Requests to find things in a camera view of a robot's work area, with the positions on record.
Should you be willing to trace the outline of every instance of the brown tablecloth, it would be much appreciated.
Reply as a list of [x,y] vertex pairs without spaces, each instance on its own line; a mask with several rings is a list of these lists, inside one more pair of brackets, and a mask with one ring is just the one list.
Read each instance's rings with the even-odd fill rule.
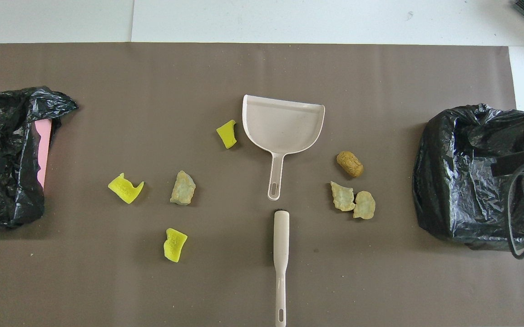
[[[0,91],[46,85],[63,120],[46,213],[0,231],[0,326],[272,326],[272,217],[291,213],[289,326],[524,325],[524,260],[417,226],[411,174],[424,124],[458,105],[515,108],[507,48],[300,44],[0,44]],[[286,157],[246,137],[244,94],[323,104],[318,141]],[[237,124],[226,150],[216,128]],[[365,173],[337,166],[353,151]],[[179,170],[198,188],[169,203]],[[126,205],[107,184],[146,182]],[[370,221],[328,183],[368,190]],[[189,236],[179,263],[166,228]]]

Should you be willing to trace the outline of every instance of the black cable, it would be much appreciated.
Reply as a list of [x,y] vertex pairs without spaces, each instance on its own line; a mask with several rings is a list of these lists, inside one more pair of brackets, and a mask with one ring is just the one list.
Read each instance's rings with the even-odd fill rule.
[[511,204],[511,202],[513,200],[514,184],[515,184],[518,176],[520,176],[522,173],[524,173],[524,164],[522,164],[520,167],[518,167],[514,171],[512,176],[510,177],[509,196],[507,196],[505,198],[505,202],[506,203],[504,204],[504,208],[506,209],[506,214],[504,215],[505,223],[508,225],[508,232],[509,232],[509,237],[508,237],[509,249],[510,249],[510,252],[513,254],[513,256],[516,259],[523,259],[524,258],[524,251],[522,251],[521,254],[518,254],[518,250],[516,248],[516,245],[514,244],[513,225],[512,225],[512,219],[511,219],[511,214],[510,214],[510,204]]

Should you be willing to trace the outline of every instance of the white dustpan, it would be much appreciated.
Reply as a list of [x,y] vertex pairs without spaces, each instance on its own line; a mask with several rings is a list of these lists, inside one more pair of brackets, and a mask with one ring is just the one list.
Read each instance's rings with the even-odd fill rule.
[[311,147],[321,134],[325,106],[244,95],[242,124],[248,138],[272,154],[268,198],[280,197],[282,162]]

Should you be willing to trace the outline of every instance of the trash bag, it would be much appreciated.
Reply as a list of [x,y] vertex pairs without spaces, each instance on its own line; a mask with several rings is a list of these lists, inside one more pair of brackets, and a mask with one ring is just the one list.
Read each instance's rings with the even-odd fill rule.
[[0,92],[0,226],[15,228],[44,213],[44,193],[36,179],[40,135],[34,122],[52,121],[77,109],[67,95],[47,87]]
[[[524,151],[524,112],[485,104],[444,110],[426,125],[414,172],[418,224],[474,250],[508,250],[509,176],[493,177],[496,158]],[[511,197],[512,236],[524,248],[524,174]]]

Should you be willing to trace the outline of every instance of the food scrap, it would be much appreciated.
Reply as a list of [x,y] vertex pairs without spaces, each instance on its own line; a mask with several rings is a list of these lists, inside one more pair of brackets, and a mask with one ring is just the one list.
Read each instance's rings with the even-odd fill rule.
[[375,199],[367,191],[360,191],[355,198],[355,211],[353,218],[371,219],[375,213]]
[[168,228],[165,232],[167,234],[167,240],[163,243],[165,257],[177,263],[179,262],[179,256],[181,256],[181,248],[183,248],[183,244],[188,239],[188,236],[173,228]]
[[363,173],[362,163],[350,151],[341,151],[336,156],[336,161],[352,177],[361,176]]
[[173,186],[171,199],[169,202],[177,203],[179,205],[188,205],[191,203],[193,192],[195,191],[195,183],[191,176],[186,174],[183,170],[177,173],[177,180]]
[[125,173],[121,173],[109,183],[109,188],[127,204],[131,204],[138,197],[139,193],[141,193],[144,184],[145,182],[141,182],[139,186],[134,188],[133,184],[125,179]]
[[335,208],[341,211],[351,211],[355,209],[352,188],[345,188],[331,180],[331,191],[333,192]]
[[220,135],[222,141],[224,141],[226,149],[230,149],[236,143],[236,137],[233,133],[233,126],[235,124],[236,121],[232,119],[226,124],[223,124],[221,127],[216,129],[216,132],[218,132],[218,135]]

